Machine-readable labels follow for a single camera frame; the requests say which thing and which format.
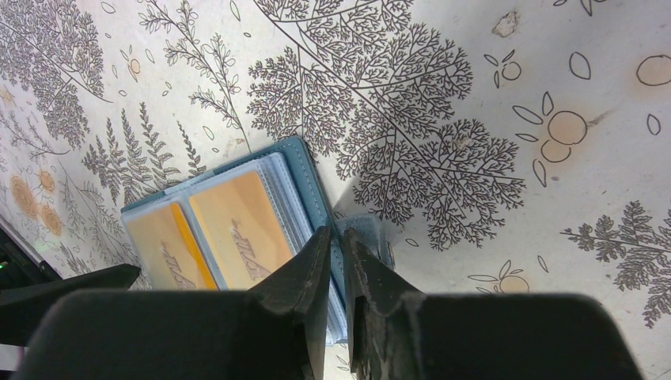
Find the orange fruit illustration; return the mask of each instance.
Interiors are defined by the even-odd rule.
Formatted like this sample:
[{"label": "orange fruit illustration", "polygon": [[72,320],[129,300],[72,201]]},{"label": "orange fruit illustration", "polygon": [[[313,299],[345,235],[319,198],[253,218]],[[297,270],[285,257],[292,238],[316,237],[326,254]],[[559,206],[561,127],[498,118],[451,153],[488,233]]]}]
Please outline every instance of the orange fruit illustration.
[{"label": "orange fruit illustration", "polygon": [[540,152],[549,162],[562,162],[571,155],[571,148],[554,140],[548,140],[540,147]]},{"label": "orange fruit illustration", "polygon": [[12,177],[10,182],[12,196],[17,206],[31,219],[37,218],[37,202],[35,196],[25,181],[17,176]]},{"label": "orange fruit illustration", "polygon": [[528,293],[529,283],[516,275],[507,275],[501,279],[499,288],[503,293]]},{"label": "orange fruit illustration", "polygon": [[587,136],[587,122],[575,112],[559,111],[550,119],[548,132],[556,142],[574,145]]},{"label": "orange fruit illustration", "polygon": [[506,63],[503,65],[503,70],[501,70],[501,75],[509,81],[520,78],[521,74],[522,68],[517,62]]},{"label": "orange fruit illustration", "polygon": [[137,59],[131,60],[131,71],[140,74],[140,62]]},{"label": "orange fruit illustration", "polygon": [[639,65],[636,76],[646,86],[661,86],[671,82],[671,57],[652,55]]}]

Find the card holder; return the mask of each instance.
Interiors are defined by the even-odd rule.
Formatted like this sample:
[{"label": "card holder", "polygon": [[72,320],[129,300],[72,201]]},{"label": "card holder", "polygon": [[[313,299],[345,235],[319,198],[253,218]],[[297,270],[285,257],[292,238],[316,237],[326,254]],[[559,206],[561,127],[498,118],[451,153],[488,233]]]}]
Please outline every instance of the card holder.
[{"label": "card holder", "polygon": [[[232,198],[244,197],[243,190],[224,189],[225,184],[233,180],[240,181],[242,188],[249,186],[263,188],[272,214],[276,217],[279,229],[286,241],[288,256],[285,247],[285,249],[275,250],[276,252],[283,252],[284,256],[279,261],[268,261],[267,257],[259,257],[257,249],[249,248],[251,246],[250,241],[253,239],[256,239],[256,241],[279,241],[282,239],[277,238],[277,236],[254,237],[255,230],[265,229],[245,229],[244,226],[236,224],[237,222],[234,220],[227,222],[224,218],[219,218],[216,213],[212,212],[212,210],[216,210],[214,204],[213,207],[207,206],[207,196],[205,195],[207,192],[211,192],[215,199],[217,195]],[[223,186],[223,188],[216,190],[218,186]],[[335,232],[328,204],[325,202],[323,194],[305,145],[300,139],[289,138],[231,164],[212,169],[201,176],[186,180],[182,184],[128,205],[122,209],[122,221],[129,230],[136,252],[142,258],[154,286],[156,286],[156,283],[165,284],[166,278],[169,279],[169,277],[165,277],[165,270],[161,272],[162,279],[155,279],[152,271],[156,268],[155,263],[160,262],[156,259],[156,256],[159,256],[157,253],[161,250],[160,248],[154,248],[154,258],[145,258],[146,254],[142,254],[138,247],[136,241],[138,237],[133,236],[134,234],[130,232],[130,228],[134,222],[146,220],[142,218],[150,218],[156,210],[169,205],[176,205],[175,207],[181,210],[186,220],[186,231],[197,242],[197,250],[200,252],[199,257],[201,257],[200,262],[204,263],[198,268],[202,271],[202,267],[205,267],[205,278],[207,274],[210,275],[210,287],[202,288],[244,289],[253,286],[255,283],[246,280],[244,276],[240,276],[241,273],[250,279],[256,278],[254,281],[260,281],[264,276],[283,264],[283,261],[289,260],[291,256],[298,253],[318,226],[329,226]],[[221,225],[204,226],[204,219],[215,221]],[[254,224],[254,221],[251,220],[247,223]],[[146,233],[151,234],[152,232],[147,230],[146,222],[144,224]],[[180,236],[188,237],[189,234],[180,233]],[[215,246],[220,244],[219,240],[221,240],[221,244],[224,244],[223,241],[226,240],[228,248],[216,248]],[[236,250],[237,258],[230,255],[230,253],[235,253]],[[228,255],[226,260],[219,254],[221,252]],[[333,252],[340,254],[339,249],[335,249]],[[328,296],[328,344],[334,344],[347,338],[347,318],[343,300],[337,289],[338,273],[340,279],[342,279],[342,258],[332,258],[332,269],[332,281]]]}]

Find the blue card holder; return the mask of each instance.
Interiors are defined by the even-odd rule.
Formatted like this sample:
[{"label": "blue card holder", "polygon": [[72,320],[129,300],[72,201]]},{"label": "blue card holder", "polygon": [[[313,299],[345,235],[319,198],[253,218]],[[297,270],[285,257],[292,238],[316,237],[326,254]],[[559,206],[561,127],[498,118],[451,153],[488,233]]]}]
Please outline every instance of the blue card holder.
[{"label": "blue card holder", "polygon": [[347,334],[342,333],[347,331],[347,319],[344,313],[343,292],[344,292],[344,277],[343,277],[343,255],[339,249],[339,235],[336,225],[334,223],[331,209],[326,200],[325,192],[319,178],[317,171],[314,168],[309,152],[305,144],[298,137],[290,137],[275,144],[258,150],[252,154],[248,154],[242,158],[238,158],[228,164],[221,165],[215,169],[209,170],[201,176],[187,180],[182,184],[178,184],[172,188],[166,189],[162,192],[157,192],[151,196],[147,196],[138,202],[127,205],[122,208],[122,214],[127,213],[137,207],[144,206],[148,203],[158,202],[161,198],[176,192],[181,192],[186,188],[194,186],[199,182],[216,177],[219,174],[234,169],[246,162],[263,158],[268,155],[280,153],[285,162],[290,175],[290,179],[294,182],[298,198],[305,209],[307,219],[312,230],[316,230],[319,226],[328,226],[332,230],[334,240],[332,242],[331,254],[331,273],[332,282],[336,289],[332,289],[329,295],[330,301],[337,302],[337,307],[329,308],[330,319],[338,321],[341,333],[332,331],[332,341],[329,343],[337,343],[347,339]]}]

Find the leaf illustration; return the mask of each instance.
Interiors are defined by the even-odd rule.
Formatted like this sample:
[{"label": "leaf illustration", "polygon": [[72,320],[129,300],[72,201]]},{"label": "leaf illustration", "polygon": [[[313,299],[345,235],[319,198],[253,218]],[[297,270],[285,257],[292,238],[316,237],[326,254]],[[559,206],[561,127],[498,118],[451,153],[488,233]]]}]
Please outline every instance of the leaf illustration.
[{"label": "leaf illustration", "polygon": [[589,14],[590,17],[592,17],[592,0],[580,0],[580,3],[582,4],[582,8]]},{"label": "leaf illustration", "polygon": [[653,136],[659,135],[659,132],[662,131],[662,124],[659,122],[659,119],[651,113],[648,114],[647,124],[648,131]]},{"label": "leaf illustration", "polygon": [[645,213],[639,201],[630,202],[624,208],[624,218],[622,224],[618,226],[620,239],[634,244],[655,242],[652,227],[647,224],[652,217]]},{"label": "leaf illustration", "polygon": [[145,55],[146,55],[147,59],[149,60],[149,62],[155,63],[154,62],[154,55],[151,54],[151,51],[149,49],[145,49]]},{"label": "leaf illustration", "polygon": [[592,78],[592,68],[589,66],[589,61],[577,51],[571,53],[569,68],[571,69],[571,73],[577,78],[585,79],[586,81]]},{"label": "leaf illustration", "polygon": [[543,119],[541,119],[540,116],[520,105],[514,105],[513,111],[515,111],[515,113],[517,113],[517,115],[520,116],[522,119],[530,122],[531,124],[541,125],[543,123]]},{"label": "leaf illustration", "polygon": [[475,281],[480,281],[483,283],[497,283],[499,281],[499,279],[491,275],[470,275],[469,279],[473,279]]},{"label": "leaf illustration", "polygon": [[233,14],[233,17],[235,17],[239,21],[240,20],[240,11],[237,9],[237,4],[233,0],[230,0],[230,9],[231,9],[231,13]]},{"label": "leaf illustration", "polygon": [[650,297],[643,312],[646,327],[650,329],[662,314],[671,314],[671,269],[662,269],[660,275],[663,277],[650,281]]},{"label": "leaf illustration", "polygon": [[548,270],[548,265],[545,264],[545,259],[541,255],[538,255],[536,258],[538,259],[538,264],[545,271],[545,273],[550,273],[550,271]]},{"label": "leaf illustration", "polygon": [[641,203],[633,201],[625,206],[622,224],[616,230],[613,220],[603,215],[594,228],[584,223],[579,234],[571,229],[562,234],[577,242],[580,249],[596,250],[599,261],[624,259],[617,265],[620,271],[613,283],[621,291],[649,287],[643,316],[652,329],[663,314],[671,314],[671,218],[664,219],[665,226],[657,231],[648,224],[651,220]]},{"label": "leaf illustration", "polygon": [[484,58],[487,60],[487,62],[491,63],[492,65],[499,67],[499,61],[496,60],[496,58],[492,57],[489,54],[485,54]]},{"label": "leaf illustration", "polygon": [[513,58],[513,55],[515,55],[515,49],[511,50],[510,53],[506,55],[506,57],[503,59],[503,62],[508,62],[511,58]]},{"label": "leaf illustration", "polygon": [[103,11],[105,11],[105,13],[108,14],[116,13],[116,9],[114,8],[114,6],[112,6],[112,4],[108,2],[101,2],[100,6],[102,7]]},{"label": "leaf illustration", "polygon": [[501,270],[499,271],[499,278],[503,279],[508,275],[508,271],[510,270],[510,266],[512,263],[510,263],[510,260],[506,261],[505,264],[501,267]]},{"label": "leaf illustration", "polygon": [[536,141],[538,141],[538,139],[535,136],[528,135],[526,133],[516,133],[515,135],[517,137],[519,137],[520,139],[523,139],[523,140],[528,141],[530,143],[535,143]]},{"label": "leaf illustration", "polygon": [[552,101],[552,98],[550,97],[550,93],[548,91],[545,91],[543,94],[543,115],[547,116],[552,113],[552,110],[555,109],[555,103]]},{"label": "leaf illustration", "polygon": [[214,132],[206,125],[203,125],[203,131],[208,139],[214,140]]},{"label": "leaf illustration", "polygon": [[543,185],[544,188],[548,186],[548,180],[546,179],[545,165],[540,160],[533,160],[533,173],[536,174],[536,178]]}]

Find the fern illustration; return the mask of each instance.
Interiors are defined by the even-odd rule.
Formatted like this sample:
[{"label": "fern illustration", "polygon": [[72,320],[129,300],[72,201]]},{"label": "fern illustration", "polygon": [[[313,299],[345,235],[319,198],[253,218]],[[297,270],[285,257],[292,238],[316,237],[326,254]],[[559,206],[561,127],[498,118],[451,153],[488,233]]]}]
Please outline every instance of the fern illustration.
[{"label": "fern illustration", "polygon": [[206,165],[199,166],[198,164],[200,163],[200,154],[195,150],[193,145],[191,144],[191,140],[189,139],[187,132],[184,130],[184,127],[182,127],[182,124],[178,121],[177,126],[180,128],[180,132],[182,132],[182,139],[184,139],[184,145],[186,146],[184,149],[187,151],[187,156],[189,157],[189,173],[191,174],[189,178],[193,178],[195,176],[198,176],[200,174],[205,173],[207,170]]},{"label": "fern illustration", "polygon": [[103,99],[103,53],[74,0],[0,2],[0,76],[32,88],[52,137],[80,148],[90,133],[78,89]]},{"label": "fern illustration", "polygon": [[621,291],[648,287],[648,302],[643,320],[653,328],[662,314],[671,314],[671,210],[664,219],[665,226],[655,230],[641,203],[636,200],[624,208],[622,224],[607,215],[601,216],[594,227],[583,223],[575,233],[565,229],[561,234],[578,243],[586,252],[596,251],[598,261],[609,263],[621,260],[620,272],[613,281]]},{"label": "fern illustration", "polygon": [[165,57],[170,66],[182,59],[190,67],[200,72],[218,87],[221,98],[217,98],[211,89],[203,90],[200,86],[189,96],[193,105],[200,104],[201,108],[212,108],[215,112],[222,115],[222,120],[226,127],[239,129],[245,138],[249,152],[252,148],[249,146],[247,135],[242,127],[240,118],[237,115],[231,96],[240,92],[237,85],[237,74],[231,75],[230,69],[235,64],[235,58],[231,51],[224,45],[222,37],[215,33],[207,44],[202,44],[195,35],[195,21],[198,14],[193,10],[187,0],[182,0],[177,8],[179,20],[175,21],[168,12],[166,6],[159,6],[157,0],[147,0],[145,13],[140,13],[142,19],[140,25],[144,26],[149,33],[157,32],[163,28],[167,33],[173,29],[179,33],[175,41],[166,40],[167,46],[163,49]]},{"label": "fern illustration", "polygon": [[[517,145],[478,120],[449,122],[471,91],[471,66],[452,40],[411,22],[412,0],[256,4],[295,48],[249,68],[253,127],[334,154],[338,176],[358,178],[355,202],[382,219],[402,225],[420,209],[434,249],[480,247],[505,223],[499,207],[523,205],[524,181],[511,176]],[[331,113],[312,117],[310,91]]]},{"label": "fern illustration", "polygon": [[[96,136],[96,146],[89,145],[89,151],[82,160],[84,166],[98,176],[100,186],[109,189],[114,203],[119,198],[121,189],[123,189],[124,204],[129,204],[140,200],[147,194],[179,183],[171,176],[179,174],[180,171],[168,164],[173,155],[163,152],[165,142],[159,139],[158,132],[154,131],[154,125],[150,122],[144,102],[140,103],[139,113],[142,121],[142,135],[146,138],[144,141],[146,153],[149,157],[142,155],[140,142],[135,138],[126,117],[126,110],[123,109],[121,121],[126,150],[119,148],[112,122],[108,119],[107,148],[100,136]],[[147,165],[147,160],[151,163],[151,167]]]}]

